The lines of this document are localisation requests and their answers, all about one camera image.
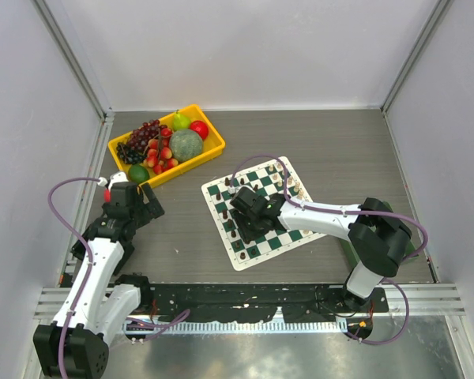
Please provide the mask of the green white chess board mat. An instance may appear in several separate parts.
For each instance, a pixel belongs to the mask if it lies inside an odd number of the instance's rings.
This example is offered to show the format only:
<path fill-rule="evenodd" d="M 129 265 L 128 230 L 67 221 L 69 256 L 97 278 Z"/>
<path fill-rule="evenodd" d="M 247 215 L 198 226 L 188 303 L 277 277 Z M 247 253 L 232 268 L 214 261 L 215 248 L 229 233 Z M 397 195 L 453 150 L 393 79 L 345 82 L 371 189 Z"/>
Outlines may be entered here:
<path fill-rule="evenodd" d="M 224 185 L 225 178 L 231 179 L 231 176 L 227 175 L 207 182 L 201 186 L 201 191 L 209 213 L 216 224 L 216 230 L 224 244 L 224 251 L 234 270 L 242 271 L 261 264 L 324 236 L 321 233 L 308 230 L 270 231 L 264 237 L 251 243 L 245 243 L 231 217 L 232 193 Z M 235 187 L 245 185 L 264 197 L 282 193 L 283 184 L 287 186 L 288 194 L 297 201 L 312 200 L 307 188 L 285 156 L 281 156 L 279 160 L 270 159 L 264 163 L 244 168 L 237 172 L 234 181 Z M 217 193 L 221 193 L 220 201 L 216 200 Z M 228 211 L 227 220 L 223 220 L 223 210 Z M 234 223 L 234 228 L 231 230 L 227 227 L 229 220 Z"/>

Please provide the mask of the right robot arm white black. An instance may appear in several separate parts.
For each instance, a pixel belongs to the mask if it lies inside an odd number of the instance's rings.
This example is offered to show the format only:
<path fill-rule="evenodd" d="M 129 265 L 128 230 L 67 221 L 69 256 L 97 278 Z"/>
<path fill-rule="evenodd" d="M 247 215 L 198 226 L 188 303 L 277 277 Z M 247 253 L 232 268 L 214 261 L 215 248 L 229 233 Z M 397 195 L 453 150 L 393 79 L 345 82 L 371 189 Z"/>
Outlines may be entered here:
<path fill-rule="evenodd" d="M 351 311 L 366 306 L 374 288 L 397 274 L 412 237 L 396 214 L 370 197 L 361 205 L 324 205 L 282 193 L 264 197 L 244 186 L 230 205 L 246 243 L 270 231 L 312 231 L 350 242 L 359 262 L 344 283 L 341 301 Z"/>

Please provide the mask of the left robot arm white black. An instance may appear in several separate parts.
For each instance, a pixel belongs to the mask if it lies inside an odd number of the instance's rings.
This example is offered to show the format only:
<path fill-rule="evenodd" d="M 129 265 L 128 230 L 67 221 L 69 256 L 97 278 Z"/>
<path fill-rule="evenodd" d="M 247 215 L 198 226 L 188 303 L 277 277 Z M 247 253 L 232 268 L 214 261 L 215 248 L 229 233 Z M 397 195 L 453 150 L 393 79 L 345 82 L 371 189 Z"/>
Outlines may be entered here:
<path fill-rule="evenodd" d="M 106 191 L 102 214 L 74 248 L 82 259 L 70 292 L 48 325 L 38 325 L 33 344 L 43 374 L 53 378 L 100 378 L 110 346 L 126 318 L 147 313 L 153 296 L 145 276 L 123 276 L 107 285 L 134 251 L 137 229 L 164 214 L 150 185 L 117 182 Z"/>

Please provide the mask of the green avocado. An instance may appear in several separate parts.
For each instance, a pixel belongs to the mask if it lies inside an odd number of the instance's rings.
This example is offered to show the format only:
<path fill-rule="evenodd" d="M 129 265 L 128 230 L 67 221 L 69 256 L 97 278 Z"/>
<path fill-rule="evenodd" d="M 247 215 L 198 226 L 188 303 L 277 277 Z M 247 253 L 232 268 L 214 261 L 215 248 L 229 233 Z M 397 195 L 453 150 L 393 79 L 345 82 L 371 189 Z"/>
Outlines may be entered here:
<path fill-rule="evenodd" d="M 135 182 L 137 184 L 147 182 L 150 179 L 148 170 L 140 164 L 132 165 L 129 168 L 127 175 L 131 182 Z"/>

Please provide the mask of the black grape bunch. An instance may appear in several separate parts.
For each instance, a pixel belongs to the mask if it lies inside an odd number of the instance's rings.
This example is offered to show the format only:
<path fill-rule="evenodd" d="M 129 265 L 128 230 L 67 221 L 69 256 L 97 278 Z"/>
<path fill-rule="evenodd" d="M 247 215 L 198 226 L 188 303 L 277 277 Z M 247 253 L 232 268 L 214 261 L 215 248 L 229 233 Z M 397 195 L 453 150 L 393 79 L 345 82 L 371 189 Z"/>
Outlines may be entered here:
<path fill-rule="evenodd" d="M 130 146 L 122 142 L 117 144 L 116 154 L 124 164 L 135 165 L 145 160 L 145 155 L 133 150 Z"/>

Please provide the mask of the dark purple grape bunch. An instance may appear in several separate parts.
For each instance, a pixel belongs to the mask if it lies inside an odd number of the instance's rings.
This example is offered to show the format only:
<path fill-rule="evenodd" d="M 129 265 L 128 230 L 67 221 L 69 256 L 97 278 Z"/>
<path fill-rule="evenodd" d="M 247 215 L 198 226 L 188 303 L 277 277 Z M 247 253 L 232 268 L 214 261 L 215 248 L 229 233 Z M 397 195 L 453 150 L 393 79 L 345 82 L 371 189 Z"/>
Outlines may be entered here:
<path fill-rule="evenodd" d="M 137 153 L 145 154 L 149 149 L 149 141 L 155 138 L 159 131 L 160 121 L 158 119 L 144 122 L 140 128 L 130 134 L 126 145 Z"/>

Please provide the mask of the green netted melon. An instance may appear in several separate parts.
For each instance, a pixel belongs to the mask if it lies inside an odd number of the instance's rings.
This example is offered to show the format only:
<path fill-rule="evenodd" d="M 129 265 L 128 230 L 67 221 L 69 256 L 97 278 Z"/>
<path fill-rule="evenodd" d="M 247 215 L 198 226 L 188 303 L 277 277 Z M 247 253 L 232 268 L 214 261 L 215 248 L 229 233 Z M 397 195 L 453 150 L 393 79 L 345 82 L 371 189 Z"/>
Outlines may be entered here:
<path fill-rule="evenodd" d="M 169 143 L 173 156 L 184 163 L 202 154 L 203 140 L 191 129 L 182 129 L 175 132 Z"/>

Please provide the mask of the green pear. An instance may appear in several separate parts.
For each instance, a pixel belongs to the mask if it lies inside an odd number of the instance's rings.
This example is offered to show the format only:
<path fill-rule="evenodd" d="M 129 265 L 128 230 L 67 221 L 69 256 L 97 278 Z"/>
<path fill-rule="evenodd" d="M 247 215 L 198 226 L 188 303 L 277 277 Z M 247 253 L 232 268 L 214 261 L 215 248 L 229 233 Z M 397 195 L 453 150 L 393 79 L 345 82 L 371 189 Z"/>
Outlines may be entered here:
<path fill-rule="evenodd" d="M 177 110 L 173 115 L 172 129 L 177 132 L 179 130 L 189 129 L 191 120 L 188 116 Z"/>

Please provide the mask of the red apple in tray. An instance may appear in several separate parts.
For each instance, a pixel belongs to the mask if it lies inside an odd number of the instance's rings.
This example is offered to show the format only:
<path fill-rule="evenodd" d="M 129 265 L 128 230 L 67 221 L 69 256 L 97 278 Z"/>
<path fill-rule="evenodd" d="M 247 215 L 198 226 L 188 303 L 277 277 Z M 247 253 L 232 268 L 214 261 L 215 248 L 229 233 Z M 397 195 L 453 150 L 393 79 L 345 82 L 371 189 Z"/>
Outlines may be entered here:
<path fill-rule="evenodd" d="M 197 133 L 203 141 L 209 135 L 209 128 L 207 124 L 201 120 L 191 122 L 189 129 Z"/>

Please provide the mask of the green plastic tray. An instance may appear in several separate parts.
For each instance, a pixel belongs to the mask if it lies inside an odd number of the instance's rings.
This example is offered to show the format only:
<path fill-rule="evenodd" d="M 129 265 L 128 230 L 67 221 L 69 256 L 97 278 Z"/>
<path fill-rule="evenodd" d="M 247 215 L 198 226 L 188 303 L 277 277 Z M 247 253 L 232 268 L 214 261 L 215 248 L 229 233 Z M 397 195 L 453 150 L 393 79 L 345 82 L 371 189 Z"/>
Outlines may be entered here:
<path fill-rule="evenodd" d="M 348 231 L 341 239 L 356 262 L 382 276 L 394 277 L 403 260 L 414 251 L 412 232 L 404 221 L 389 216 L 344 215 Z"/>

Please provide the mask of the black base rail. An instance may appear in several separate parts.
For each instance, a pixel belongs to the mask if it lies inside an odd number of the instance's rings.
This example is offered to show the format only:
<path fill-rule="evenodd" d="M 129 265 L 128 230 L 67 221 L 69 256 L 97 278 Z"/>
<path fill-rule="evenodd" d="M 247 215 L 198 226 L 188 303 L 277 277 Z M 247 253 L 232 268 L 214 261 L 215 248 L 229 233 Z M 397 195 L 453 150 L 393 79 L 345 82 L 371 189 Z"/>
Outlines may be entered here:
<path fill-rule="evenodd" d="M 254 324 L 270 322 L 279 310 L 287 323 L 389 311 L 380 287 L 357 310 L 344 302 L 343 295 L 342 286 L 329 284 L 153 284 L 132 314 L 169 322 L 189 310 L 189 322 Z"/>

